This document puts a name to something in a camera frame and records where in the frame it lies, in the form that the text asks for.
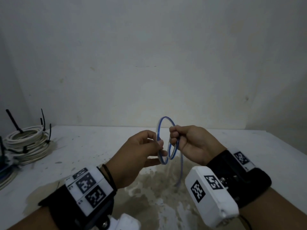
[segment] blue cable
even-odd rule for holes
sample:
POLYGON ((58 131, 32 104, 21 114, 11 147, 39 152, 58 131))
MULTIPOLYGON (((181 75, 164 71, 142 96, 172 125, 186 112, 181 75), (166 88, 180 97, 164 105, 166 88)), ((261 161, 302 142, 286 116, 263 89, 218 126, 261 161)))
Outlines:
MULTIPOLYGON (((168 116, 162 117, 162 118, 159 120, 159 122, 158 122, 158 127, 157 127, 157 140, 160 140, 160 139, 161 139, 161 138, 160 138, 160 128, 161 128, 161 123, 162 123, 163 119, 169 120, 169 121, 171 122, 171 124, 172 124, 173 126, 175 126, 175 124, 174 124, 173 120, 171 120, 171 118, 169 118, 168 116)), ((176 155, 176 152, 177 152, 177 149, 178 149, 178 146, 179 146, 179 139, 178 139, 177 142, 176 142, 176 145, 175 145, 175 148, 174 148, 174 150, 173 150, 172 155, 171 155, 171 146, 172 146, 172 144, 171 144, 171 142, 169 141, 169 146, 168 146, 168 150, 167 150, 167 151, 168 151, 168 156, 167 156, 167 158, 166 158, 165 161, 163 160, 163 156, 162 156, 161 152, 160 152, 160 151, 158 152, 158 158, 159 158, 161 164, 163 164, 163 165, 166 165, 167 162, 169 161, 169 159, 170 159, 170 160, 173 160, 173 159, 174 159, 174 157, 175 157, 175 155, 176 155)), ((175 186, 179 186, 180 183, 181 183, 181 179, 182 179, 182 171, 183 171, 183 156, 182 156, 182 153, 181 153, 180 162, 181 162, 180 177, 179 177, 179 180, 178 180, 178 182, 176 183, 175 186)))

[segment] black hair tie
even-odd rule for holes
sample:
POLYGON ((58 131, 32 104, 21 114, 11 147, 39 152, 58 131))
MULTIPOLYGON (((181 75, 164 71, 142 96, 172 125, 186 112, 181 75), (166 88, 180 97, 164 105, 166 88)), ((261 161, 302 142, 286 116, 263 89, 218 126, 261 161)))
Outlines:
POLYGON ((112 186, 112 188, 114 189, 115 192, 117 192, 117 188, 116 188, 116 185, 115 185, 115 182, 113 180, 113 177, 108 169, 108 167, 105 165, 105 164, 102 164, 102 167, 104 168, 104 170, 106 171, 107 175, 109 176, 109 179, 110 179, 110 185, 112 186))

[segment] blue and white cable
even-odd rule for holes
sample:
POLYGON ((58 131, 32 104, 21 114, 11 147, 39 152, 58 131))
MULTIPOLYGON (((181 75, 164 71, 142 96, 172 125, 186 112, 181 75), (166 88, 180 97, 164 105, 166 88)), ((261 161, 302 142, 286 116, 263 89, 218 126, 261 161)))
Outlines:
MULTIPOLYGON (((171 120, 171 118, 169 118, 168 116, 162 117, 162 118, 159 120, 158 125, 157 125, 157 128, 156 128, 157 140, 160 140, 160 139, 161 139, 161 138, 160 138, 160 128, 161 128, 162 121, 163 121, 164 119, 169 120, 169 121, 171 122, 171 124, 172 124, 173 126, 175 126, 175 124, 174 124, 173 120, 171 120)), ((174 159, 174 157, 175 157, 175 155, 176 155, 176 152, 177 152, 177 149, 178 149, 178 146, 179 146, 179 139, 178 139, 177 142, 176 142, 176 144, 175 144, 175 146, 174 146, 173 152, 172 152, 172 154, 171 154, 171 147, 172 147, 172 144, 171 144, 170 141, 171 141, 171 138, 169 138, 169 144, 168 144, 168 148, 167 148, 167 158, 166 158, 165 161, 164 161, 164 159, 163 159, 162 153, 161 153, 161 152, 158 153, 158 158, 159 158, 161 164, 163 164, 163 165, 166 165, 167 162, 168 162, 169 160, 173 160, 173 159, 174 159)), ((183 155, 182 155, 182 153, 180 153, 180 157, 181 157, 181 158, 180 158, 180 161, 181 161, 181 162, 180 162, 180 164, 181 164, 181 172, 180 172, 179 180, 178 180, 178 182, 176 183, 176 186, 179 186, 179 185, 180 185, 180 182, 181 182, 181 179, 182 179, 182 170, 183 170, 183 155)))

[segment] fingernail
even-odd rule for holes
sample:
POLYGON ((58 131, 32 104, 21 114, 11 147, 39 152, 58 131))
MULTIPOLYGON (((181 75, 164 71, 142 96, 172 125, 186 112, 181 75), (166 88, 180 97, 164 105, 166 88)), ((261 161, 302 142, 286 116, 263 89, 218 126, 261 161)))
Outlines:
POLYGON ((158 144, 159 144, 160 146, 163 146, 163 143, 164 143, 163 140, 159 140, 159 141, 158 141, 158 144))

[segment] table surface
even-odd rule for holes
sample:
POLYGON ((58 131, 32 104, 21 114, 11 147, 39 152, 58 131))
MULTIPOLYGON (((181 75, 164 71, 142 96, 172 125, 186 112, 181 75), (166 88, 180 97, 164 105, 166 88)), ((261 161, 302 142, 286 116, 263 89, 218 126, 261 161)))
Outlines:
MULTIPOLYGON (((37 209, 37 203, 59 181, 85 166, 108 161, 142 127, 55 126, 55 149, 47 157, 21 168, 17 177, 0 191, 0 229, 7 229, 37 209)), ((226 147, 240 149, 272 179, 272 187, 307 214, 307 156, 266 131, 208 130, 226 147)), ((168 140, 168 129, 161 138, 168 140)), ((185 174, 193 166, 185 158, 185 174)), ((179 157, 170 165, 143 169, 137 180, 121 189, 114 215, 127 213, 149 229, 196 229, 201 220, 189 194, 181 185, 175 190, 179 157)))

